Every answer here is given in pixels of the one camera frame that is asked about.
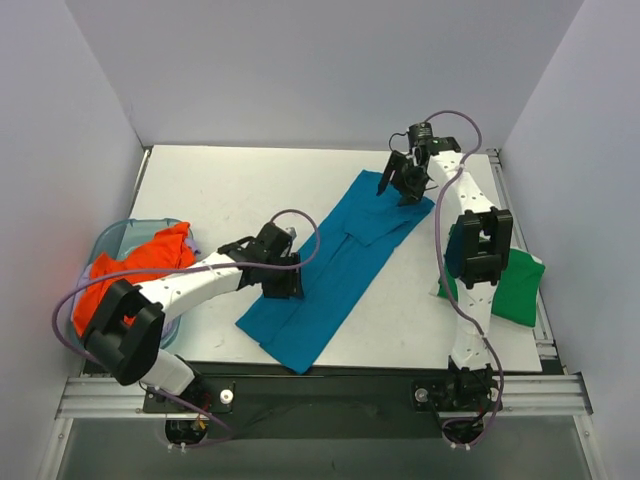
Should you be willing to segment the teal blue t shirt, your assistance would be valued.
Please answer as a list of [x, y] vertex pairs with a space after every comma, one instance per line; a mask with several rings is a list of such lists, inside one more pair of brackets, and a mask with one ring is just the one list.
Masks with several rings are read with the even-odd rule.
[[321, 245], [302, 268], [304, 298], [256, 300], [236, 326], [272, 358], [303, 374], [313, 365], [394, 250], [433, 210], [376, 194], [380, 173], [363, 170], [321, 222]]

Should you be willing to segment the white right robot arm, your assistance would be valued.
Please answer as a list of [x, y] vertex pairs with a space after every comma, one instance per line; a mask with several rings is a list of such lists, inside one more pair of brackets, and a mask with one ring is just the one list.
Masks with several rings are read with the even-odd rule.
[[422, 390], [441, 408], [469, 408], [493, 403], [498, 385], [495, 364], [486, 344], [492, 301], [509, 261], [513, 217], [496, 206], [465, 168], [457, 140], [437, 137], [422, 121], [405, 132], [408, 150], [394, 150], [378, 184], [399, 195], [398, 207], [408, 213], [424, 201], [428, 183], [440, 189], [435, 207], [448, 206], [454, 222], [446, 237], [436, 238], [440, 285], [455, 300], [456, 333], [444, 380]]

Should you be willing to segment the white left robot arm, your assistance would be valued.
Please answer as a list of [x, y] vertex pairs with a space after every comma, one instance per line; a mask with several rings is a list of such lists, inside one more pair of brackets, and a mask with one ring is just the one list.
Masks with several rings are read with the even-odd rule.
[[195, 264], [196, 273], [175, 273], [134, 285], [112, 283], [81, 336], [85, 350], [120, 384], [141, 382], [166, 392], [188, 412], [215, 393], [179, 356], [161, 348], [164, 326], [217, 296], [259, 285], [268, 298], [303, 296], [295, 229], [265, 224], [255, 237], [224, 245]]

